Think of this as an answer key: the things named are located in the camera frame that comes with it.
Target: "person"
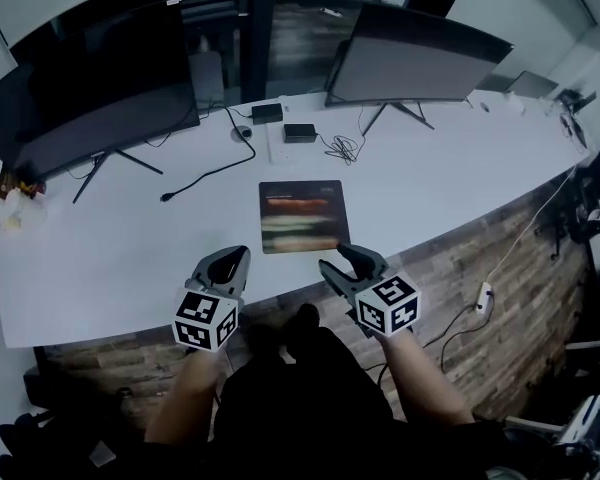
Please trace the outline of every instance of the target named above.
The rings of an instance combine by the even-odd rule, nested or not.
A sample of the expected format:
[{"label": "person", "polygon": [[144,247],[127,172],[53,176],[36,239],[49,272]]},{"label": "person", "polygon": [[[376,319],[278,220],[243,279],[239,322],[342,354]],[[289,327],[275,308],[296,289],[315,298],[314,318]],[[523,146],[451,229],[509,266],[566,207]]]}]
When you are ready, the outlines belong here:
[{"label": "person", "polygon": [[[219,354],[186,357],[151,420],[138,469],[147,477],[297,476],[325,471],[483,478],[503,435],[475,423],[460,392],[409,330],[376,336],[408,423],[305,304],[279,331],[252,326],[253,358],[229,377],[208,442]],[[296,360],[279,355],[286,345]]]}]

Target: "mouse pad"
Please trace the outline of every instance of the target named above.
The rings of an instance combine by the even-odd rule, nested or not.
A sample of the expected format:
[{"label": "mouse pad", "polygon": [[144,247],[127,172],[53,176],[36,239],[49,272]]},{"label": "mouse pad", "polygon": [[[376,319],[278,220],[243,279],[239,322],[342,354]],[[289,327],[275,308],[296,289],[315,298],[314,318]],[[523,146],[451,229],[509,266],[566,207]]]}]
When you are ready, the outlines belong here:
[{"label": "mouse pad", "polygon": [[260,183],[260,223],[265,254],[322,251],[350,243],[339,181]]}]

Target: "power adapter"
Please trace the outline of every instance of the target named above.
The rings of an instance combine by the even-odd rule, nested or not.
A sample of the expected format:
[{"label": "power adapter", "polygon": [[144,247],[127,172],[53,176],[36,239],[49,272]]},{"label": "power adapter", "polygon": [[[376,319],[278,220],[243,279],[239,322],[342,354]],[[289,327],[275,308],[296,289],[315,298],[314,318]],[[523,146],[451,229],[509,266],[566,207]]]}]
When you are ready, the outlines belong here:
[{"label": "power adapter", "polygon": [[282,121],[282,105],[272,103],[270,105],[256,105],[251,107],[251,119],[253,124],[277,123]]},{"label": "power adapter", "polygon": [[318,134],[312,124],[285,124],[284,141],[287,144],[315,142]]},{"label": "power adapter", "polygon": [[489,307],[489,299],[493,297],[493,290],[489,283],[482,283],[480,292],[478,293],[478,301],[476,302],[476,313],[484,315]]}]

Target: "power strip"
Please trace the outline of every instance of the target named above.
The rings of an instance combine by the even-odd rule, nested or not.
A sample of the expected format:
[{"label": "power strip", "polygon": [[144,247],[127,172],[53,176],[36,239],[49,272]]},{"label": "power strip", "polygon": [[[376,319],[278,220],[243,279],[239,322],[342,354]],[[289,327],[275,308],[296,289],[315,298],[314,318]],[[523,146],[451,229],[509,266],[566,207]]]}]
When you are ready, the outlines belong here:
[{"label": "power strip", "polygon": [[489,300],[493,298],[493,290],[489,283],[482,283],[480,292],[478,293],[478,300],[476,302],[476,313],[484,315],[489,308]]}]

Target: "white cable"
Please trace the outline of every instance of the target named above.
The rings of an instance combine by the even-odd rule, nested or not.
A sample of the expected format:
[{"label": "white cable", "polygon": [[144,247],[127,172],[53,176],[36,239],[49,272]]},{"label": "white cable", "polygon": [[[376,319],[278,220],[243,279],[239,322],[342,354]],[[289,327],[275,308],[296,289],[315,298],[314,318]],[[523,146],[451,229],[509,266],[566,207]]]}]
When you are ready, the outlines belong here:
[{"label": "white cable", "polygon": [[485,282],[489,282],[489,279],[491,279],[491,276],[493,274],[496,273],[496,271],[502,266],[502,264],[506,261],[506,259],[509,257],[509,255],[513,252],[513,249],[515,249],[516,245],[518,244],[518,242],[522,239],[522,237],[524,236],[524,234],[529,230],[529,228],[531,226],[533,226],[533,223],[536,221],[536,219],[538,218],[538,215],[540,215],[540,212],[542,210],[545,209],[545,207],[553,200],[554,197],[556,197],[558,195],[558,192],[560,192],[560,190],[562,190],[562,187],[565,186],[565,184],[567,183],[567,181],[569,181],[569,178],[571,178],[571,176],[573,175],[573,173],[576,171],[577,169],[577,165],[573,166],[573,169],[571,169],[571,172],[569,173],[569,176],[567,176],[565,178],[565,180],[562,182],[562,184],[558,187],[558,190],[556,190],[553,195],[547,200],[546,203],[544,203],[540,209],[536,212],[536,214],[533,216],[533,218],[531,219],[531,222],[529,222],[529,224],[527,225],[526,228],[524,228],[524,230],[522,231],[522,233],[520,233],[520,236],[518,238],[516,238],[516,241],[513,242],[513,245],[511,246],[511,249],[509,249],[509,252],[507,254],[505,254],[504,258],[502,258],[500,260],[500,263],[498,263],[496,265],[496,268],[494,268],[491,272],[489,272],[489,275],[487,276],[487,279],[485,280]]}]

